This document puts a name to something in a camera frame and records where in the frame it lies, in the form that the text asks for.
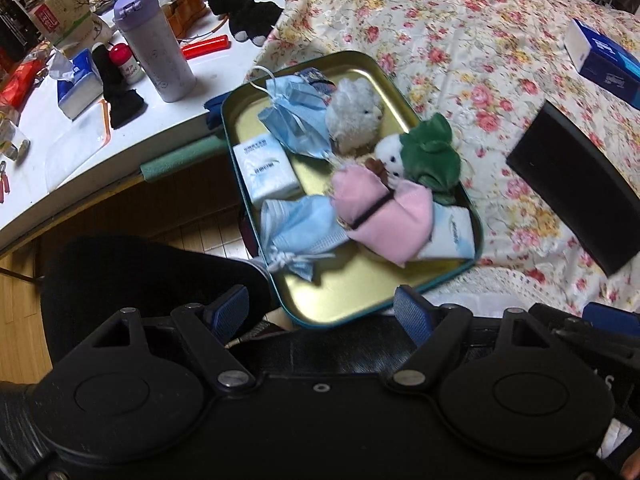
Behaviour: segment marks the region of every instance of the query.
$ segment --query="metal tray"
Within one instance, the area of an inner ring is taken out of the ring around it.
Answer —
[[[275,75],[289,75],[303,68],[315,67],[337,83],[343,77],[366,77],[375,86],[384,105],[382,136],[407,132],[420,119],[406,102],[396,86],[386,77],[375,60],[360,52],[337,52],[329,56],[288,67]],[[255,81],[264,87],[266,78]],[[245,142],[266,131],[257,115],[269,106],[269,99],[251,85],[245,84],[234,90],[222,107],[226,140],[242,193],[244,206],[258,240],[260,211],[253,208],[242,181],[238,162],[231,147]],[[306,194],[322,194],[331,175],[331,167],[324,160],[289,153],[300,184]],[[335,250],[336,258],[315,263],[314,282],[281,271],[272,276],[278,299],[287,313],[298,323],[309,327],[325,327],[346,322],[374,310],[391,305],[398,285],[408,284],[419,292],[450,280],[471,267],[482,251],[482,229],[475,208],[464,188],[458,185],[455,191],[456,204],[471,211],[476,245],[473,260],[431,260],[411,262],[404,269],[395,264],[374,260],[367,256],[357,243],[348,242]]]

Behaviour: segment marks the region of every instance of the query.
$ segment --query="tissue box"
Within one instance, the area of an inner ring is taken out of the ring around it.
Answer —
[[[434,204],[431,237],[414,260],[471,259],[475,254],[474,228],[469,209]]]
[[[284,200],[300,191],[287,154],[270,133],[234,146],[242,180],[251,202],[260,207],[268,198]]]
[[[628,51],[576,19],[564,47],[581,76],[640,109],[640,63]]]
[[[58,81],[58,107],[75,119],[102,94],[102,81],[88,48],[72,59],[74,81]]]

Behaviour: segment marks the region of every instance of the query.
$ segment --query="black elastic band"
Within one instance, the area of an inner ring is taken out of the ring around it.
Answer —
[[[395,195],[395,191],[390,190],[385,196],[377,200],[377,202],[372,205],[369,209],[367,209],[363,214],[361,214],[358,218],[355,219],[355,222],[351,224],[351,229],[356,230],[360,227],[364,222],[369,220],[378,210],[385,205],[387,202],[393,199]]]

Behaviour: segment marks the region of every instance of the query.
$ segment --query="floral bedspread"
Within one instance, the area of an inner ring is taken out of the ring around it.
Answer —
[[[571,17],[640,55],[640,22],[589,0],[287,0],[256,63],[277,70],[339,50],[377,59],[421,117],[449,118],[484,224],[481,265],[559,287],[574,312],[591,300],[635,310],[640,255],[607,279],[505,163],[548,99],[640,192],[640,112],[577,74],[562,41]]]

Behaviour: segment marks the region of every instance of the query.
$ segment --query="green foam edge guard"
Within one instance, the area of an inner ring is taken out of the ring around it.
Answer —
[[[141,164],[140,171],[146,182],[154,182],[227,150],[225,139],[211,135]]]

